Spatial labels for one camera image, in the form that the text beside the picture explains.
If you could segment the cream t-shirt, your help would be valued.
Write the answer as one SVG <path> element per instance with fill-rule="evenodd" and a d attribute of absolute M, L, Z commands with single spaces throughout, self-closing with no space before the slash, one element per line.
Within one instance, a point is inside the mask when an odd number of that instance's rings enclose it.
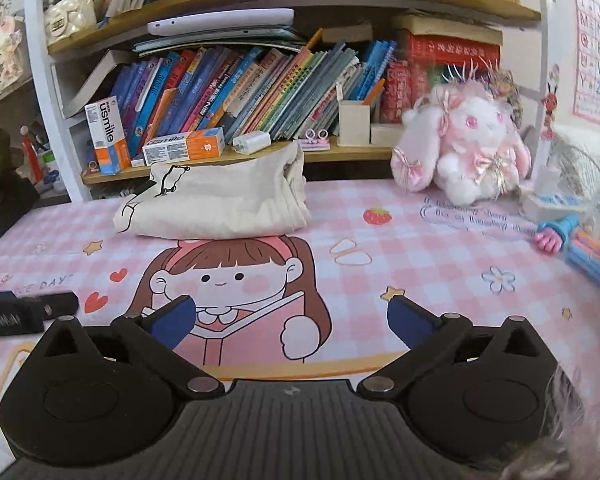
<path fill-rule="evenodd" d="M 158 164 L 148 187 L 114 215 L 119 233 L 166 240 L 231 240 L 286 235 L 311 220 L 304 153 L 292 142 L 226 166 Z"/>

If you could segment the pink checkered desk mat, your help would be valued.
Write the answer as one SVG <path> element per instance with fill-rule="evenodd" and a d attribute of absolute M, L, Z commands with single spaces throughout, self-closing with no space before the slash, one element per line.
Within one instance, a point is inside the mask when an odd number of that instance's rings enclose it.
<path fill-rule="evenodd" d="M 456 208 L 382 181 L 315 182 L 311 225 L 252 240 L 119 234 L 116 200 L 30 212 L 0 292 L 76 315 L 0 338 L 0 479 L 600 479 L 600 290 L 506 202 Z M 175 353 L 225 393 L 189 399 L 110 324 L 178 296 Z M 405 296 L 472 330 L 396 398 L 356 392 L 407 352 Z"/>

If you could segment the blue pink toy stick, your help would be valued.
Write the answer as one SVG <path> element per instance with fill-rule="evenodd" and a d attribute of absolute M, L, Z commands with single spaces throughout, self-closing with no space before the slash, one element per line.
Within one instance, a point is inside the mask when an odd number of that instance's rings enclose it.
<path fill-rule="evenodd" d="M 534 242 L 541 252 L 561 254 L 566 263 L 600 285 L 600 238 L 589 233 L 576 214 L 541 222 Z"/>

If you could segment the white orange usmile box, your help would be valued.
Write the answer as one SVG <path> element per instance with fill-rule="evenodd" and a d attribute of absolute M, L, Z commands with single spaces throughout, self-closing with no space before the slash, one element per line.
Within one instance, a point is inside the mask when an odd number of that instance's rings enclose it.
<path fill-rule="evenodd" d="M 87 104 L 85 115 L 94 145 L 99 171 L 105 176 L 115 176 L 131 166 L 117 98 Z"/>

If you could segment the white orange flat box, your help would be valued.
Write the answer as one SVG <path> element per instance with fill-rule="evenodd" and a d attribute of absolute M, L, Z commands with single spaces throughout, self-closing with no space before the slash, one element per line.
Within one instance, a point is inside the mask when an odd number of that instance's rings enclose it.
<path fill-rule="evenodd" d="M 218 158 L 225 148 L 222 127 L 160 136 L 143 146 L 147 166 Z"/>

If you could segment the pink white plush bunny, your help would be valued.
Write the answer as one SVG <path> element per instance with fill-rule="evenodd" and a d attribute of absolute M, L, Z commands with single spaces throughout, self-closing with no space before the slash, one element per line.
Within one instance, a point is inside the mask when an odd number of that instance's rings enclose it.
<path fill-rule="evenodd" d="M 531 155 L 512 111 L 478 81 L 438 84 L 403 114 L 393 179 L 407 193 L 433 183 L 459 207 L 513 192 L 528 176 Z"/>

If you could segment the white charger adapter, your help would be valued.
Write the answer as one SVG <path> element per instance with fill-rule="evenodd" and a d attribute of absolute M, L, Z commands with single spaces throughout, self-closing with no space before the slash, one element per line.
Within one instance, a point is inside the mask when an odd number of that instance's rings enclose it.
<path fill-rule="evenodd" d="M 265 131 L 253 131 L 235 136 L 232 141 L 234 151 L 241 155 L 252 155 L 268 148 L 272 143 L 271 136 Z"/>

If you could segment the pink binder clips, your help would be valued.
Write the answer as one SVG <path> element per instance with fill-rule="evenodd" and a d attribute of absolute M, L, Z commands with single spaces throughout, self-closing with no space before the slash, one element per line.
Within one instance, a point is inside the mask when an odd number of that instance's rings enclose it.
<path fill-rule="evenodd" d="M 329 132 L 326 129 L 308 129 L 298 137 L 298 143 L 305 152 L 329 151 Z"/>

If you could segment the beige pen holder box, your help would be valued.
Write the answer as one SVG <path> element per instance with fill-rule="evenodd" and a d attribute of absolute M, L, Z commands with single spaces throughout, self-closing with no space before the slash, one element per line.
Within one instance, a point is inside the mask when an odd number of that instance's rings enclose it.
<path fill-rule="evenodd" d="M 338 145 L 362 148 L 370 145 L 370 106 L 361 101 L 339 102 Z"/>

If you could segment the red thick books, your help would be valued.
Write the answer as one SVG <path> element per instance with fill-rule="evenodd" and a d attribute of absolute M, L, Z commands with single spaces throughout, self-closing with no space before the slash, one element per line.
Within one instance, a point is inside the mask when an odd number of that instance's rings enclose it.
<path fill-rule="evenodd" d="M 501 46 L 453 36 L 396 33 L 398 46 L 385 74 L 379 121 L 400 124 L 402 115 L 437 84 L 484 75 L 497 68 Z"/>

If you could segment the wooden white bookshelf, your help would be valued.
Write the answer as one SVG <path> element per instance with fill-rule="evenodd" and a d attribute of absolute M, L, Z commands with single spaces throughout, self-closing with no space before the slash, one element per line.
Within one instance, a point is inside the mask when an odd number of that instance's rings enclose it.
<path fill-rule="evenodd" d="M 70 200 L 91 199 L 90 189 L 82 181 L 84 151 L 76 145 L 87 128 L 82 118 L 70 119 L 64 103 L 85 79 L 95 62 L 95 54 L 121 47 L 147 32 L 152 21 L 172 16 L 248 8 L 317 8 L 317 18 L 309 21 L 310 32 L 330 26 L 338 12 L 353 8 L 384 8 L 395 11 L 419 10 L 445 16 L 467 18 L 484 24 L 505 27 L 546 29 L 546 11 L 532 10 L 506 0 L 159 0 L 138 10 L 110 18 L 103 25 L 80 30 L 74 35 L 47 44 L 44 30 L 43 0 L 24 0 L 29 58 L 38 105 L 50 144 Z"/>

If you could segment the row of colourful books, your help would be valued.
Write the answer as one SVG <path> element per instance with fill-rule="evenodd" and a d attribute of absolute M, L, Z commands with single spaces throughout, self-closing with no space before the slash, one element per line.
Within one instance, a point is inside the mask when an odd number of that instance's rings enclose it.
<path fill-rule="evenodd" d="M 97 70 L 114 74 L 109 91 L 132 156 L 151 140 L 219 128 L 232 143 L 262 131 L 290 141 L 337 133 L 341 102 L 372 105 L 385 87 L 393 42 L 358 53 L 344 41 L 317 51 L 267 32 L 253 40 L 157 39 L 110 50 Z"/>

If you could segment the white pearl handbag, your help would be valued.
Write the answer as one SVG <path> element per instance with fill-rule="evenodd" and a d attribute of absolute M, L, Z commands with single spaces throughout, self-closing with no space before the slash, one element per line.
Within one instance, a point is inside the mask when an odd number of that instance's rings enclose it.
<path fill-rule="evenodd" d="M 93 0 L 48 0 L 44 12 L 46 44 L 56 44 L 95 24 Z"/>

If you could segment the white tablet device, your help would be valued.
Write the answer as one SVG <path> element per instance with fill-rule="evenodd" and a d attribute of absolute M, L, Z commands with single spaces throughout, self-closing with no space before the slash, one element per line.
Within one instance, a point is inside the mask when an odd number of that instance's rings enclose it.
<path fill-rule="evenodd" d="M 242 9 L 174 16 L 147 24 L 152 36 L 170 37 L 194 32 L 218 32 L 238 28 L 290 26 L 294 9 Z"/>

